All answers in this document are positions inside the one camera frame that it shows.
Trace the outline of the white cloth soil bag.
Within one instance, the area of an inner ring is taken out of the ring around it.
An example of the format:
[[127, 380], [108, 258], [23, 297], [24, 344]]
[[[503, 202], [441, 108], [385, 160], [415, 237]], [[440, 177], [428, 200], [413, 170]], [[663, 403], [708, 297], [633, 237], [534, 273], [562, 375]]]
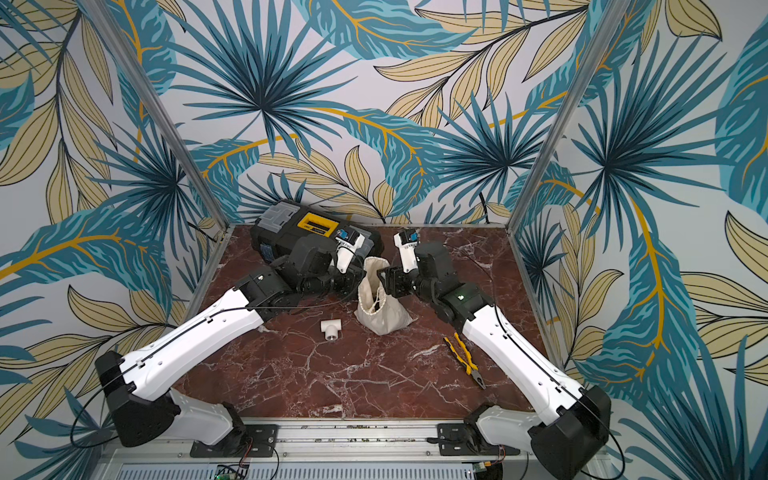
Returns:
[[361, 325], [379, 336], [405, 329], [415, 322], [400, 301], [386, 293], [383, 282], [377, 276], [379, 270], [389, 266], [384, 258], [366, 258], [365, 277], [357, 290], [355, 317]]

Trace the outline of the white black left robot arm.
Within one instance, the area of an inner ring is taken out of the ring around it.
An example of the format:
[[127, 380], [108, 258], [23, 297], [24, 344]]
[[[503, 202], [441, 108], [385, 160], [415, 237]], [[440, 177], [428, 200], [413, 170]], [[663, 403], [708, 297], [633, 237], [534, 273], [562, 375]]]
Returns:
[[293, 250], [262, 265], [183, 325], [125, 355], [95, 362], [117, 437], [137, 447], [161, 436], [193, 440], [216, 455], [234, 457], [251, 443], [234, 406], [186, 396], [174, 384], [230, 341], [312, 296], [345, 301], [365, 272], [368, 240], [350, 228], [334, 238], [309, 234]]

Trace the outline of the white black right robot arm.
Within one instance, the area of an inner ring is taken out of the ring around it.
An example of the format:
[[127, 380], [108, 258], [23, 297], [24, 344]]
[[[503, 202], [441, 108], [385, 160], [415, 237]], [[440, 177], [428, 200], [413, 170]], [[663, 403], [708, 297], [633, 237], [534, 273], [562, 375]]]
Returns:
[[413, 230], [395, 235], [401, 264], [378, 270], [385, 291], [414, 295], [482, 350], [524, 394], [529, 413], [485, 405], [465, 418], [471, 442], [532, 454], [556, 479], [573, 479], [610, 437], [611, 400], [551, 363], [507, 320], [496, 300], [463, 282], [448, 250], [421, 243]]

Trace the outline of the white PVC tee fitting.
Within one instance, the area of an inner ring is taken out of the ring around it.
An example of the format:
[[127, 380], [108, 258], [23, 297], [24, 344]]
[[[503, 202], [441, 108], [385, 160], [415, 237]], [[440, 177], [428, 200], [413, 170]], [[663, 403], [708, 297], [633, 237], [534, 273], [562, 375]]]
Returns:
[[340, 319], [324, 320], [320, 323], [321, 332], [326, 341], [336, 341], [342, 329], [342, 323]]

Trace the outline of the black yellow plastic toolbox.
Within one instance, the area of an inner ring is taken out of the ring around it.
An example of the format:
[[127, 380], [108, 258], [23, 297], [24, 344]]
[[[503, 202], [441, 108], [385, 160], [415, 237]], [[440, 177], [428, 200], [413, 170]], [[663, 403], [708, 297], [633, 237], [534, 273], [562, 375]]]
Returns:
[[379, 232], [364, 228], [346, 220], [334, 219], [295, 202], [283, 200], [268, 208], [250, 229], [251, 246], [262, 259], [271, 263], [285, 255], [292, 255], [297, 262], [310, 255], [335, 266], [339, 229], [353, 227], [365, 237], [364, 245], [352, 260], [378, 257], [384, 247]]

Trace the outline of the yellow black pliers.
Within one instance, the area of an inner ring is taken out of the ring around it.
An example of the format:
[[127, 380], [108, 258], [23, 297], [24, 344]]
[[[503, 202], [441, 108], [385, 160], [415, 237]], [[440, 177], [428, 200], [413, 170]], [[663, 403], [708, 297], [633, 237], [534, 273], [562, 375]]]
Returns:
[[453, 334], [453, 338], [444, 337], [444, 342], [448, 345], [454, 358], [463, 367], [465, 373], [473, 379], [473, 381], [483, 390], [486, 389], [486, 384], [479, 371], [478, 366], [473, 361], [472, 355], [467, 348], [465, 342], [461, 339], [458, 333]]

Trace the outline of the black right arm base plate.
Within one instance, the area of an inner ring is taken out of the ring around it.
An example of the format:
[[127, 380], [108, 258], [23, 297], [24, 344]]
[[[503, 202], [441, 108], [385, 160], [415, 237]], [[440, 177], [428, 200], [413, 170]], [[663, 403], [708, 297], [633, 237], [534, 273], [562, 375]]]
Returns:
[[510, 456], [519, 455], [517, 448], [491, 445], [482, 438], [479, 430], [464, 422], [438, 423], [437, 434], [428, 437], [429, 444], [437, 445], [441, 456]]

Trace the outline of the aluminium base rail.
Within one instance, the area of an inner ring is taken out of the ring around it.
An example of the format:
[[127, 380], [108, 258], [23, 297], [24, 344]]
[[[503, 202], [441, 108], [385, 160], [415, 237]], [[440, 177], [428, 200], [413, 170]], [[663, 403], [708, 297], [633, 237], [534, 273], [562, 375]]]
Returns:
[[453, 444], [458, 419], [249, 418], [250, 457], [196, 457], [190, 441], [109, 446], [94, 479], [547, 479], [532, 454], [475, 454]]

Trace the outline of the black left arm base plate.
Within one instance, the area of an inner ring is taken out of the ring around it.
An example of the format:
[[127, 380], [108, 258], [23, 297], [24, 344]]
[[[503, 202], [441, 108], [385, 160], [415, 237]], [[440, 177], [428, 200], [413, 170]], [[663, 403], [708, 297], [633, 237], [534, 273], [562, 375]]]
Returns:
[[269, 458], [277, 440], [277, 424], [246, 424], [236, 427], [221, 442], [208, 446], [195, 441], [190, 450], [192, 458], [242, 458], [247, 449], [248, 458]]

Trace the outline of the left aluminium corner post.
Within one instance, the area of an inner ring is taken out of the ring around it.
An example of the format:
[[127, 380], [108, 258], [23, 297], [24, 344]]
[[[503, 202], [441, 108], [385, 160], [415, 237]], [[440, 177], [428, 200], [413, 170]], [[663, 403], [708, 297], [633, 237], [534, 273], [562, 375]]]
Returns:
[[147, 113], [154, 121], [156, 128], [160, 131], [170, 150], [186, 172], [189, 182], [200, 195], [205, 209], [222, 230], [227, 230], [230, 227], [228, 218], [207, 187], [170, 115], [151, 85], [145, 70], [130, 51], [128, 39], [123, 35], [106, 2], [84, 0], [80, 4], [94, 23], [95, 30], [101, 36], [105, 46], [113, 54], [116, 64], [122, 69], [134, 87], [139, 100], [144, 103]]

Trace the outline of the aluminium corner post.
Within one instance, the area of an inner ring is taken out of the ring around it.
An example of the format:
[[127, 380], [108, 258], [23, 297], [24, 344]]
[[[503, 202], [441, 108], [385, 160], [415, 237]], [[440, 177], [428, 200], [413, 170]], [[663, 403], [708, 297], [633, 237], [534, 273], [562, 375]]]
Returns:
[[186, 172], [189, 182], [200, 195], [205, 209], [222, 230], [227, 230], [230, 227], [228, 218], [207, 187], [170, 115], [151, 85], [145, 70], [130, 51], [128, 39], [123, 35], [106, 2], [84, 0], [80, 4], [94, 23], [95, 30], [101, 36], [105, 46], [113, 54], [116, 64], [122, 69], [134, 87], [139, 100], [144, 103], [147, 113], [154, 121], [156, 128], [160, 131], [170, 150]]
[[601, 58], [609, 47], [611, 38], [617, 30], [629, 4], [629, 1], [611, 1], [607, 5], [605, 14], [597, 26], [595, 36], [587, 45], [581, 69], [575, 73], [569, 90], [565, 93], [563, 102], [554, 117], [547, 138], [542, 144], [539, 154], [527, 177], [526, 183], [517, 199], [516, 208], [507, 225], [507, 233], [511, 236], [514, 236], [521, 226], [528, 205], [531, 203], [537, 185], [546, 172], [547, 165], [556, 150], [557, 143], [559, 142], [570, 117], [576, 111], [582, 100], [593, 75], [596, 73]]

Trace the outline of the right aluminium corner post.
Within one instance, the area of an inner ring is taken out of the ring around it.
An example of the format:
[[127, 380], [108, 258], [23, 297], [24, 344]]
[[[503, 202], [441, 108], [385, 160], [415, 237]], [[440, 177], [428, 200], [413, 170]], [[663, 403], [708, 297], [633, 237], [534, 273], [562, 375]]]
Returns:
[[547, 165], [556, 150], [557, 143], [559, 142], [570, 117], [576, 111], [582, 100], [593, 75], [596, 73], [601, 58], [609, 47], [611, 38], [617, 30], [629, 4], [629, 1], [611, 1], [607, 5], [605, 14], [597, 26], [595, 36], [587, 45], [581, 69], [575, 73], [569, 90], [565, 93], [563, 102], [554, 117], [547, 138], [542, 144], [539, 154], [527, 177], [526, 183], [517, 199], [516, 208], [507, 225], [507, 233], [511, 236], [514, 236], [521, 226], [528, 205], [531, 203], [537, 185], [546, 172]]

